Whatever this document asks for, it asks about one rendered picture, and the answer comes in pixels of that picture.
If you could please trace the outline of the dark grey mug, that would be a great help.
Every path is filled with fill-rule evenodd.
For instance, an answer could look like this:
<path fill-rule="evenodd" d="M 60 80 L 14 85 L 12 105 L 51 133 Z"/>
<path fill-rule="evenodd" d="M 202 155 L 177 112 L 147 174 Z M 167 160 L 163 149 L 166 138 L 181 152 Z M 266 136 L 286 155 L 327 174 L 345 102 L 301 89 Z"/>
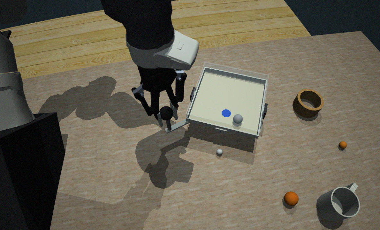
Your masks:
<path fill-rule="evenodd" d="M 360 201 L 355 194 L 357 187 L 357 184 L 352 183 L 321 195 L 317 200 L 320 215 L 327 221 L 339 221 L 357 215 L 360 210 Z"/>

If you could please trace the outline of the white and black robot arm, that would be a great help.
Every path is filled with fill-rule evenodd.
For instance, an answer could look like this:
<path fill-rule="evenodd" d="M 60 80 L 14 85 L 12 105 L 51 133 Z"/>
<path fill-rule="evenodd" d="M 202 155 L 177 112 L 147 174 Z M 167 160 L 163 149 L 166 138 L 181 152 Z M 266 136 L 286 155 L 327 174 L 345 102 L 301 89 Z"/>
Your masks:
<path fill-rule="evenodd" d="M 176 0 L 100 1 L 104 13 L 124 25 L 126 45 L 136 65 L 191 69 L 199 43 L 174 29 L 171 1 Z M 0 0 L 0 24 L 21 21 L 26 12 L 26 0 Z M 0 33 L 0 131 L 34 119 L 17 69 L 13 44 Z"/>

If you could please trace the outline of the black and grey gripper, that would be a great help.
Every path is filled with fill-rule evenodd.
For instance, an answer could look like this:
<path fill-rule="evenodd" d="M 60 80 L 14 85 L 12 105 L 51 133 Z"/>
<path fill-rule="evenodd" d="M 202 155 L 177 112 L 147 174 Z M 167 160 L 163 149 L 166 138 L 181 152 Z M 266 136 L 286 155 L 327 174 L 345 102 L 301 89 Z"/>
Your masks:
<path fill-rule="evenodd" d="M 174 119 L 178 119 L 177 110 L 178 102 L 184 100 L 184 84 L 187 74 L 184 70 L 175 71 L 172 68 L 143 68 L 138 66 L 138 70 L 141 77 L 140 86 L 132 88 L 134 97 L 141 102 L 148 116 L 152 114 L 158 120 L 160 126 L 163 126 L 161 114 L 159 112 L 159 97 L 160 92 L 166 90 L 171 109 L 173 110 Z M 175 96 L 171 84 L 176 79 Z M 151 95 L 151 107 L 148 106 L 144 98 L 144 90 L 149 91 Z"/>

